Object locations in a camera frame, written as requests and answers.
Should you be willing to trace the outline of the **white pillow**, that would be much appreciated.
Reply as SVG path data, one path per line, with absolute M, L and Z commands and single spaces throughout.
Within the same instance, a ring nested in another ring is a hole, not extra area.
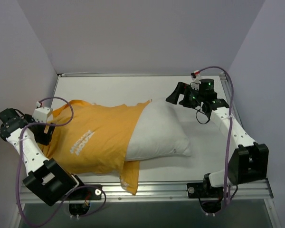
M 126 161 L 191 156 L 190 141 L 172 104 L 152 100 L 142 111 L 127 148 Z

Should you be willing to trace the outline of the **yellow Mickey Mouse pillowcase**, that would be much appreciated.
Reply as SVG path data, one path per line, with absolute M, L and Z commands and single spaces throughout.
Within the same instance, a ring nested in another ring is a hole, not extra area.
M 140 115 L 150 101 L 135 106 L 105 107 L 71 100 L 53 111 L 57 124 L 43 154 L 73 174 L 117 172 L 121 186 L 137 193 L 139 161 L 126 161 L 127 149 Z

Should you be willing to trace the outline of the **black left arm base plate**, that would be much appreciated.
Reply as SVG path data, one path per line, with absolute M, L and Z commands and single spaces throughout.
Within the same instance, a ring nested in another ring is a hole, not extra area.
M 100 200 L 102 198 L 101 184 L 84 185 L 83 188 L 77 187 L 75 190 L 71 190 L 68 197 L 63 196 L 61 199 L 66 200 Z

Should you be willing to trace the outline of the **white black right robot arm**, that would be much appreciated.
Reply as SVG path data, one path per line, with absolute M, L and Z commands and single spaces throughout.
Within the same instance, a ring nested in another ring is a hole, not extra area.
M 166 101 L 191 109 L 200 106 L 208 120 L 227 138 L 228 164 L 223 170 L 210 173 L 209 179 L 202 183 L 205 195 L 214 195 L 225 184 L 236 186 L 266 178 L 269 148 L 250 137 L 229 112 L 231 106 L 218 98 L 214 80 L 202 79 L 199 84 L 178 82 Z

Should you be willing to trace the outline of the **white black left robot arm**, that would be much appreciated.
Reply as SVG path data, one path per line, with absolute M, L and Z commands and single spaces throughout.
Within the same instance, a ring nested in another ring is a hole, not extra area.
M 75 199 L 86 195 L 82 181 L 63 170 L 54 159 L 48 159 L 39 148 L 39 144 L 49 145 L 52 139 L 55 128 L 43 125 L 52 112 L 49 107 L 36 108 L 33 115 L 14 108 L 0 112 L 0 137 L 22 154 L 27 174 L 24 185 L 49 206 L 68 193 Z

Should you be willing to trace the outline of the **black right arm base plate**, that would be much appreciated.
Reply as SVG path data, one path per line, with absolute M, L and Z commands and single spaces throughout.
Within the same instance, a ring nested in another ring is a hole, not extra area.
M 212 187 L 203 182 L 189 182 L 187 183 L 187 195 L 190 199 L 197 198 L 223 198 L 223 187 Z

